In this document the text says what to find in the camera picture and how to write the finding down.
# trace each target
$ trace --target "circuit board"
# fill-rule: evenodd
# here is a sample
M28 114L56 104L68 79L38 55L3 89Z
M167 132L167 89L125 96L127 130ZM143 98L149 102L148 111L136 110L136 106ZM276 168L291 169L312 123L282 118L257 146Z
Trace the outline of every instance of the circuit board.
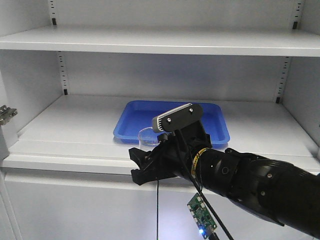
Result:
M215 231L217 224L198 193L188 202L187 207L199 228L199 233L207 239Z

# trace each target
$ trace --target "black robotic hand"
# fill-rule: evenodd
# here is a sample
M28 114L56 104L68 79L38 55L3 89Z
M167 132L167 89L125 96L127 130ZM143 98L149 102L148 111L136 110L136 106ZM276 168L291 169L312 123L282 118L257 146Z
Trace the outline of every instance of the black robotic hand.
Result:
M142 185L176 176L191 181L193 176L259 218L320 238L320 176L253 153L212 149L201 116L201 107L189 104L155 120L155 130L170 133L159 136L153 151L129 150L139 167L131 170L132 180Z

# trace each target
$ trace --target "metal hinge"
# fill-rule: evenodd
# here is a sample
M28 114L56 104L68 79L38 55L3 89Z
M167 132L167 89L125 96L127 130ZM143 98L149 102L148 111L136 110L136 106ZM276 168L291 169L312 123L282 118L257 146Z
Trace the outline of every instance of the metal hinge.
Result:
M0 107L0 125L7 124L15 115L17 115L16 108L10 108L6 105Z

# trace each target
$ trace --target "white shelf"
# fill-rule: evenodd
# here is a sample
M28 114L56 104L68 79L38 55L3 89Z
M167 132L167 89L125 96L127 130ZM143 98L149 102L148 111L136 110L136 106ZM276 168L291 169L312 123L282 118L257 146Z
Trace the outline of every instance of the white shelf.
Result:
M300 30L46 26L0 37L0 49L320 57L320 36Z
M128 149L137 145L115 140L113 130L126 104L137 99L61 96L19 132L1 167L130 174L137 166ZM320 172L319 147L281 104L213 103L222 108L231 137L228 147Z

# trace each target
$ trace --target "plastic tray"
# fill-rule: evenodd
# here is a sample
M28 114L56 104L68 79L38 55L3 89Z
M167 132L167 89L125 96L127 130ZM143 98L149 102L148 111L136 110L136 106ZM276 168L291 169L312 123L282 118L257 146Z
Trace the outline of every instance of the plastic tray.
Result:
M129 102L115 126L113 135L126 144L138 144L138 133L141 129L151 127L152 118L163 114L187 102L177 101L146 101L136 100ZM229 140L229 132L221 108L212 103L199 103L203 108L201 122L207 134L210 134L211 143L218 148Z

